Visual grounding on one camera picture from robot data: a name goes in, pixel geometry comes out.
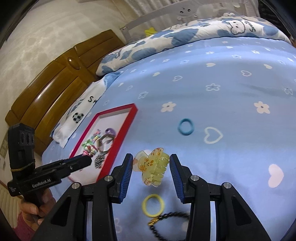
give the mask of black and white checkered print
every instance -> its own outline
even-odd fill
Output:
[[[82,118],[83,118],[84,114],[78,114],[78,112],[76,112],[73,115],[73,121],[75,121],[76,123],[78,123]]]

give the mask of blue hair tie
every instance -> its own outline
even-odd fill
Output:
[[[184,123],[184,122],[188,122],[191,126],[191,130],[190,131],[187,131],[187,132],[184,132],[182,131],[181,129],[181,125]],[[192,121],[188,118],[185,118],[185,119],[182,119],[178,125],[178,131],[183,135],[183,136],[189,136],[190,134],[192,134],[192,132],[194,131],[194,125],[192,123]]]

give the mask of headboard panel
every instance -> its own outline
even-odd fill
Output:
[[[35,152],[45,151],[51,131],[94,81],[101,59],[123,47],[112,30],[75,45],[49,63],[13,103],[6,115],[9,126],[22,122],[35,129]]]

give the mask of pink sleeve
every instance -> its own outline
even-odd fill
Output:
[[[20,213],[17,218],[17,226],[14,228],[14,231],[21,241],[30,241],[35,234],[35,231],[23,220],[22,213]]]

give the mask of gold clasp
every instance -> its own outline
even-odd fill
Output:
[[[148,225],[149,225],[149,226],[152,226],[152,225],[156,224],[158,221],[159,221],[159,218],[156,217],[156,218],[152,219],[152,220],[148,223]]]

